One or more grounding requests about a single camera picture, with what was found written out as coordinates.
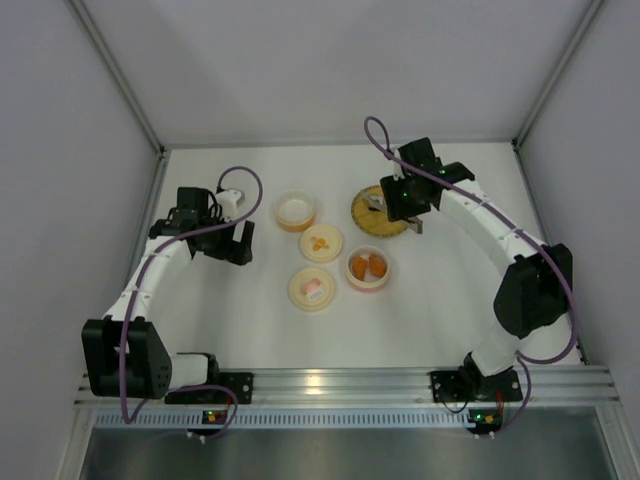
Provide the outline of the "metal tongs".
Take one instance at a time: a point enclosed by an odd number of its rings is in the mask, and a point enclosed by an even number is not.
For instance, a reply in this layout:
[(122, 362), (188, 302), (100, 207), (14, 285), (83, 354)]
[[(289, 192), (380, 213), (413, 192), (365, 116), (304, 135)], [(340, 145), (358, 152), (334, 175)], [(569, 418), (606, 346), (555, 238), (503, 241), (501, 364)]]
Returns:
[[(369, 212), (380, 212), (382, 218), (387, 221), (387, 206), (384, 201), (384, 197), (381, 194), (370, 193), (367, 190), (361, 190), (359, 192), (360, 197), (364, 201)], [(412, 230), (416, 234), (423, 233), (423, 222), (417, 217), (409, 217), (408, 219), (398, 220), (398, 223), (403, 227)]]

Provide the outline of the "fried food piece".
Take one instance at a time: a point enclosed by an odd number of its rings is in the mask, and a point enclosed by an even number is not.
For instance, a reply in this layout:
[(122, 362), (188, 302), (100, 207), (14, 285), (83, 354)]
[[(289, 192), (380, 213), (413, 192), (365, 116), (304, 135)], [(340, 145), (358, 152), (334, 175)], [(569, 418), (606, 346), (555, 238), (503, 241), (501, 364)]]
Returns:
[(368, 269), (368, 259), (362, 256), (355, 256), (351, 263), (352, 275), (358, 280), (363, 282), (365, 280), (366, 272)]
[(369, 272), (376, 278), (383, 278), (388, 272), (387, 262), (380, 256), (371, 253), (368, 257)]

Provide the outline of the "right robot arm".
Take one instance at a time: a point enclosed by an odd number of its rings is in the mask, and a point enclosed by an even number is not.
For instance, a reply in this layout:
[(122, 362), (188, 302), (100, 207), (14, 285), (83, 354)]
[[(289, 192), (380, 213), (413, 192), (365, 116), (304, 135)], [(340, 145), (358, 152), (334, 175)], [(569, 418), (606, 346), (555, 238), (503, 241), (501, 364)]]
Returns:
[(410, 221), (437, 210), (465, 231), (500, 274), (493, 324), (464, 364), (481, 377), (509, 370), (532, 333), (568, 314), (570, 250), (519, 228), (489, 199), (469, 168), (460, 162), (443, 164), (428, 138), (387, 154), (394, 172), (381, 178), (380, 187), (389, 221)]

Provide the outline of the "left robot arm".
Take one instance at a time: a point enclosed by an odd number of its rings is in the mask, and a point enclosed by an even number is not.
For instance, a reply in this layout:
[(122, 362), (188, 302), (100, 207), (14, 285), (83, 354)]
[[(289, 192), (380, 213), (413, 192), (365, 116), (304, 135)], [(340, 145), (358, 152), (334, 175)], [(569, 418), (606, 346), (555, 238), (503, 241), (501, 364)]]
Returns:
[(167, 216), (150, 228), (145, 251), (116, 302), (89, 319), (81, 340), (92, 393), (98, 397), (161, 399), (220, 379), (215, 356), (172, 353), (161, 337), (159, 303), (197, 254), (243, 266), (252, 259), (255, 224), (240, 221), (237, 189), (181, 187)]

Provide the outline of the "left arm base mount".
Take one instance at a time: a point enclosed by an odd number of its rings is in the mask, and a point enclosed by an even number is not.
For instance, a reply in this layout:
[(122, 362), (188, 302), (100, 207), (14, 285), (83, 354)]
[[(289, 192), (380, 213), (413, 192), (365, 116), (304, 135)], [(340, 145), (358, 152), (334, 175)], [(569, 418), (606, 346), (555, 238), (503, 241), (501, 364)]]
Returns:
[(248, 371), (221, 371), (204, 386), (181, 387), (165, 396), (174, 405), (239, 405), (252, 403), (254, 374)]

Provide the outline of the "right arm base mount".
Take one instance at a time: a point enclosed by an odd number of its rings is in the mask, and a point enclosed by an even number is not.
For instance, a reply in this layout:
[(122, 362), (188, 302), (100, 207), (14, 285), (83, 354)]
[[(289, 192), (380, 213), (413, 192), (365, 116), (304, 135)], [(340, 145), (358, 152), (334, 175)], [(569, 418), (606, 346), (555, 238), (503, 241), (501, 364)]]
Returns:
[(518, 374), (512, 366), (500, 373), (485, 376), (467, 354), (456, 369), (439, 369), (429, 373), (433, 399), (439, 403), (518, 402), (524, 399)]

